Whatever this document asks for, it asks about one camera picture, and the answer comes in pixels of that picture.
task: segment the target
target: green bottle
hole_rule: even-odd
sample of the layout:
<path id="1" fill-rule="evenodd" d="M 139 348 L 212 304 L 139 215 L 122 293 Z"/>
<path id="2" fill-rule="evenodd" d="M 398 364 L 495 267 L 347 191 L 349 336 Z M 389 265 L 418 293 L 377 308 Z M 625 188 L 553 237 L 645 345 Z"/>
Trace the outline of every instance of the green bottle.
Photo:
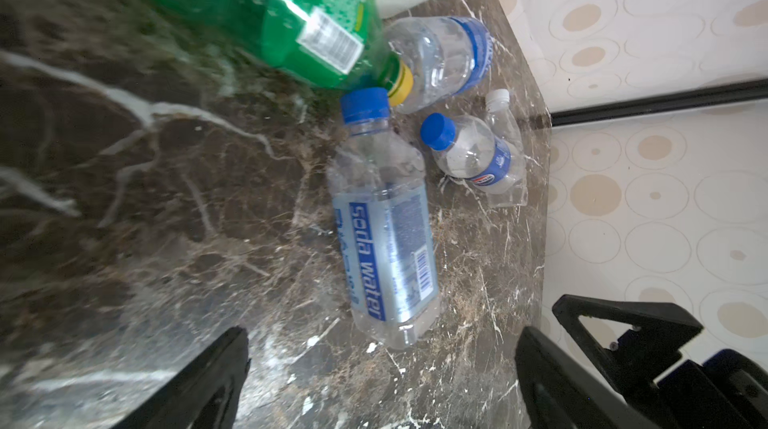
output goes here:
<path id="1" fill-rule="evenodd" d="M 383 87 L 390 104 L 413 76 L 382 37 L 374 0 L 152 0 L 222 29 L 267 64 L 315 86 Z"/>

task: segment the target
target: brown marble surface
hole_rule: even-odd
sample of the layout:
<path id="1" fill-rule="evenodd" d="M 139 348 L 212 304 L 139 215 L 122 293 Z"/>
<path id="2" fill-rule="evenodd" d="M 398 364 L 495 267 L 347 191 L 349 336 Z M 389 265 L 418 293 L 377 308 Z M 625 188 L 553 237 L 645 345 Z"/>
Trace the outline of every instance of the brown marble surface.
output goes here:
<path id="1" fill-rule="evenodd" d="M 497 0 L 432 0 L 496 37 L 447 114 L 515 91 L 529 204 L 428 157 L 443 313 L 414 349 L 352 324 L 324 166 L 338 96 L 142 0 L 0 0 L 0 426 L 110 427 L 232 325 L 236 427 L 527 427 L 513 357 L 542 294 L 549 116 Z M 419 148 L 431 111 L 393 125 Z"/>

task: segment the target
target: white bottle cap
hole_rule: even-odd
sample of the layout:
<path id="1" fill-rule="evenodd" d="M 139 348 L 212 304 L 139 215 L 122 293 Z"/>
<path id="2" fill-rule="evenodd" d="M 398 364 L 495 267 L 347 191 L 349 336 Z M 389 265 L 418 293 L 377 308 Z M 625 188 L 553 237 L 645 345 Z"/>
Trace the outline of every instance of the white bottle cap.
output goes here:
<path id="1" fill-rule="evenodd" d="M 504 108 L 504 105 L 496 105 L 497 102 L 503 102 L 503 104 L 509 104 L 509 91 L 506 88 L 497 88 L 492 90 L 485 96 L 485 107 L 488 110 L 500 110 Z"/>

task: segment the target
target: barcode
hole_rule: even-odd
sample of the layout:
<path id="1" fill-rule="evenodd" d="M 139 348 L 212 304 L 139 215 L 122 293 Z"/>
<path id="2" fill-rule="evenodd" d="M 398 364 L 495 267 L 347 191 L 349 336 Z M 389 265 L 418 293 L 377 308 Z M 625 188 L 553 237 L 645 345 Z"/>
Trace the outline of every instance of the barcode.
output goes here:
<path id="1" fill-rule="evenodd" d="M 312 9 L 296 41 L 342 74 L 349 74 L 362 54 L 362 42 L 319 7 Z"/>
<path id="2" fill-rule="evenodd" d="M 432 270 L 429 268 L 427 246 L 413 253 L 416 261 L 416 276 L 418 277 L 418 293 L 422 300 L 432 293 Z"/>

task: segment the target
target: black trim strip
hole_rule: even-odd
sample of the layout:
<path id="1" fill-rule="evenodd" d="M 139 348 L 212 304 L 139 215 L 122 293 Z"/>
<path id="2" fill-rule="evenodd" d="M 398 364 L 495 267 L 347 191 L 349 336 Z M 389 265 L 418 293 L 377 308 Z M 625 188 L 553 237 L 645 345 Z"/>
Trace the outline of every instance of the black trim strip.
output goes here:
<path id="1" fill-rule="evenodd" d="M 687 108 L 719 106 L 768 98 L 768 78 L 739 82 L 728 86 L 698 88 L 664 96 L 638 98 L 603 106 L 552 112 L 552 127 L 569 126 L 632 116 L 647 116 Z"/>

